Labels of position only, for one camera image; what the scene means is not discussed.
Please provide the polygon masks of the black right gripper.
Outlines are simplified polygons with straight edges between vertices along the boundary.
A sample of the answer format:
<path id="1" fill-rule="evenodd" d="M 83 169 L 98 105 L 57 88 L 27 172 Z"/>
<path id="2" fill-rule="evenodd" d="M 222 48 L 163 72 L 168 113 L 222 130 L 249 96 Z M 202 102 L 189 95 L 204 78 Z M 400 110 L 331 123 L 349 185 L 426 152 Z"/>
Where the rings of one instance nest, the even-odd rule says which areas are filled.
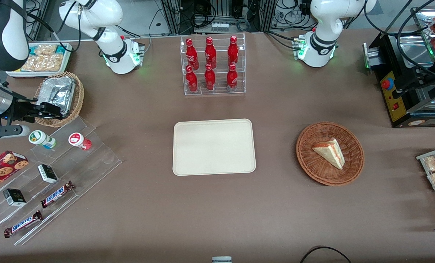
<path id="1" fill-rule="evenodd" d="M 5 120 L 9 122 L 22 121 L 28 123 L 35 123 L 36 117 L 62 120 L 63 116 L 59 111 L 61 111 L 61 108 L 51 103 L 40 103 L 37 109 L 37 105 L 31 102 L 15 100 L 5 111 Z"/>

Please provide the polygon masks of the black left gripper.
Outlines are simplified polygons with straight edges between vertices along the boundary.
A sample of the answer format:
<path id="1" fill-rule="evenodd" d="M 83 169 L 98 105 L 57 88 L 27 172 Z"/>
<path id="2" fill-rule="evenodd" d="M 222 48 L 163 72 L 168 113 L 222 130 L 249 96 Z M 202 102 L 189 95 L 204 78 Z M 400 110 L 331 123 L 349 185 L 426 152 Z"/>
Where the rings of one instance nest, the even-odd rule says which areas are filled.
<path id="1" fill-rule="evenodd" d="M 403 92 L 410 92 L 428 86 L 435 86 L 435 75 L 425 73 L 423 70 L 413 69 L 406 74 L 406 84 L 403 86 Z"/>

